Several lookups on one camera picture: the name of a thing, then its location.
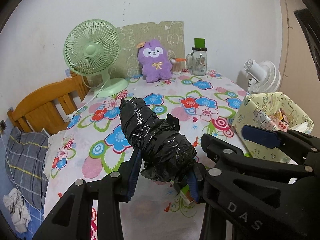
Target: blue gripper pad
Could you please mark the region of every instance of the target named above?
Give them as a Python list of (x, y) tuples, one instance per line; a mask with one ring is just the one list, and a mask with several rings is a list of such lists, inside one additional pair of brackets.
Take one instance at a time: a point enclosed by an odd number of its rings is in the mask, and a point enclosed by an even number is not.
[(196, 179), (196, 175), (194, 174), (193, 170), (189, 171), (186, 177), (187, 177), (187, 182), (189, 185), (191, 197), (193, 197), (196, 202), (199, 202), (200, 197), (198, 192), (198, 181)]
[(245, 125), (242, 127), (241, 133), (244, 139), (263, 145), (270, 149), (280, 147), (281, 145), (281, 140), (279, 140), (275, 131), (269, 131), (251, 125)]
[(135, 159), (132, 171), (130, 173), (130, 177), (128, 180), (128, 199), (131, 200), (131, 198), (134, 195), (134, 191), (136, 189), (136, 185), (138, 182), (138, 177), (140, 174), (140, 169), (141, 169), (141, 164), (142, 164), (142, 158), (141, 158), (141, 151), (139, 150), (137, 157)]

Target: fan base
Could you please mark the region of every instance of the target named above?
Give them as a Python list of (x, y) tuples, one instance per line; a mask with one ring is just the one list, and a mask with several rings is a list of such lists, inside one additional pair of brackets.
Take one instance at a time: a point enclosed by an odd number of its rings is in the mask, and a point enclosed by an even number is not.
[(99, 89), (96, 89), (93, 92), (93, 95), (96, 96), (98, 94), (97, 98), (110, 97), (126, 89), (128, 85), (129, 85), (128, 81), (125, 80), (124, 78), (111, 78), (109, 86), (102, 89), (100, 92), (99, 92)]

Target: glass jar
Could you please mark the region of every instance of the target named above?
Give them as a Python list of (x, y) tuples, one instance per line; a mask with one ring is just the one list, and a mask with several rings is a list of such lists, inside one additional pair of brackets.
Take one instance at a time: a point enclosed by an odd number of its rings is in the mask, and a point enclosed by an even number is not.
[(195, 76), (205, 76), (207, 73), (207, 48), (192, 47), (192, 53), (187, 55), (186, 65)]

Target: black plastic bag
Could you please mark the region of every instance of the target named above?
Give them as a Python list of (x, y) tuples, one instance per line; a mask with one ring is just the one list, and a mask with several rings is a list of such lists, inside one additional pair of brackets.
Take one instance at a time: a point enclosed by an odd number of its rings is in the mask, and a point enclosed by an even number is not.
[(141, 175), (161, 182), (180, 182), (195, 163), (196, 150), (184, 135), (159, 119), (142, 98), (122, 99), (121, 128), (129, 144), (139, 147)]

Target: plush toy face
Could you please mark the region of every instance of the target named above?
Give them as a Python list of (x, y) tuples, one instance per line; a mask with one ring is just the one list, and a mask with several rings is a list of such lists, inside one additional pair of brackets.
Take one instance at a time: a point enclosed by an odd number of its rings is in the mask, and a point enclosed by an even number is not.
[(162, 47), (159, 40), (151, 40), (139, 49), (138, 60), (140, 63), (145, 64), (148, 62), (159, 62), (168, 60), (168, 53)]
[(143, 50), (143, 55), (145, 57), (158, 57), (163, 54), (163, 49), (161, 47), (155, 47), (155, 50), (151, 50), (150, 48), (145, 48)]

